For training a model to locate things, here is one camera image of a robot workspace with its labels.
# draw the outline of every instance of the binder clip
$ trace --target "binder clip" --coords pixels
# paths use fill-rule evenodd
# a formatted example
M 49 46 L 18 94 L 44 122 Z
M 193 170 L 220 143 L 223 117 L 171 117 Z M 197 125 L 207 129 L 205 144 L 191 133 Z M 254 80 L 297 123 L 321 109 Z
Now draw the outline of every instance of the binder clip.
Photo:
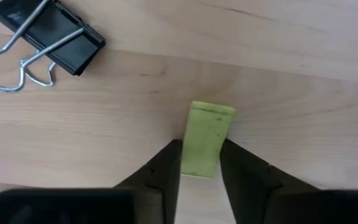
M 81 75 L 106 45 L 101 35 L 56 0 L 2 0 L 0 22 L 14 32 L 0 49 L 0 55 L 6 53 L 20 37 L 36 48 L 33 56 L 20 60 L 17 86 L 0 85 L 0 91 L 20 91 L 26 77 L 41 86 L 53 86 L 52 71 L 56 65 L 72 75 Z M 52 60 L 48 67 L 49 82 L 39 80 L 27 69 L 44 55 Z

